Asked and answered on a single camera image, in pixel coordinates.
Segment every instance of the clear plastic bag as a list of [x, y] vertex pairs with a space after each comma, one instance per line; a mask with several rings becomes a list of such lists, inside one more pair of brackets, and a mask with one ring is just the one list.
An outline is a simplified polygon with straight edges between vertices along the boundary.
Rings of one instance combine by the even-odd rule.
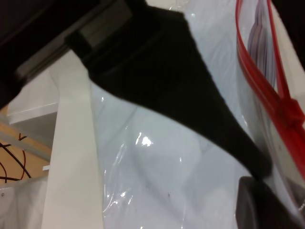
[[236, 180], [245, 172], [234, 158], [94, 84], [92, 105], [106, 229], [233, 228]]
[[236, 4], [237, 84], [250, 133], [274, 162], [267, 183], [304, 224], [304, 114], [292, 99], [277, 47], [270, 0]]

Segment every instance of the ziplock bag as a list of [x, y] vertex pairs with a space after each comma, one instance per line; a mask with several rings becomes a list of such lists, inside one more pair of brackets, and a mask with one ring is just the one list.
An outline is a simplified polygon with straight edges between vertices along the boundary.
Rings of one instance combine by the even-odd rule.
[[236, 27], [245, 120], [258, 147], [272, 157], [275, 193], [304, 224], [305, 116], [289, 93], [270, 0], [238, 0]]

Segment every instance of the dark object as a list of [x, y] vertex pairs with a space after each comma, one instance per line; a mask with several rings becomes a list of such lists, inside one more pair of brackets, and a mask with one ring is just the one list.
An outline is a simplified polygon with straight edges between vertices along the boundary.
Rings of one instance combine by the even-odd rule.
[[272, 0], [272, 2], [286, 27], [296, 54], [305, 70], [305, 1]]
[[19, 179], [17, 178], [11, 178], [11, 177], [0, 177], [1, 180], [14, 180], [14, 181], [18, 181]]
[[91, 50], [79, 32], [66, 39], [92, 81], [193, 129], [234, 156], [255, 178], [267, 176], [270, 158], [242, 130], [218, 93], [183, 14], [129, 5], [135, 8], [133, 17]]
[[252, 177], [239, 180], [235, 216], [238, 229], [301, 229], [271, 189]]
[[4, 171], [4, 173], [5, 173], [5, 177], [7, 177], [8, 176], [8, 174], [6, 173], [6, 169], [5, 169], [5, 167], [3, 166], [3, 164], [0, 162], [0, 166], [3, 168], [3, 171]]

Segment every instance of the red wire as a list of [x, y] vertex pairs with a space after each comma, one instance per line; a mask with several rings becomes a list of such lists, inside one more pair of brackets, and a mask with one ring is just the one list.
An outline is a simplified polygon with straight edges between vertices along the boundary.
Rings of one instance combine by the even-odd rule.
[[[25, 138], [25, 136], [23, 138], [21, 138], [21, 133], [19, 133], [19, 141], [21, 141], [24, 138]], [[26, 165], [26, 156], [25, 156], [24, 150], [22, 152], [23, 152], [23, 160], [24, 160], [23, 167], [25, 168], [25, 165]], [[23, 176], [24, 176], [24, 170], [23, 170], [23, 173], [22, 173], [22, 176], [21, 176], [20, 180], [23, 179]]]
[[3, 166], [3, 164], [0, 162], [0, 166], [3, 168], [4, 170], [4, 173], [5, 173], [5, 177], [7, 177], [7, 173], [6, 173], [6, 170], [5, 170], [5, 167]]

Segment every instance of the red zipper seal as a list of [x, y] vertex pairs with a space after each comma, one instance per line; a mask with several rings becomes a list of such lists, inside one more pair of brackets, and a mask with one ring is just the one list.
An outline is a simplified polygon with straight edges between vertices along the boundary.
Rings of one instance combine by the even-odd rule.
[[272, 88], [269, 82], [256, 67], [244, 46], [239, 31], [238, 21], [242, 4], [243, 0], [237, 0], [235, 12], [238, 61], [246, 80], [269, 114], [300, 174], [302, 175], [303, 179], [305, 179], [305, 130], [302, 127], [305, 120], [305, 115], [297, 100], [290, 97], [288, 84], [278, 49], [271, 2], [270, 0], [267, 0], [275, 52], [274, 55], [276, 61], [276, 81], [278, 93]]

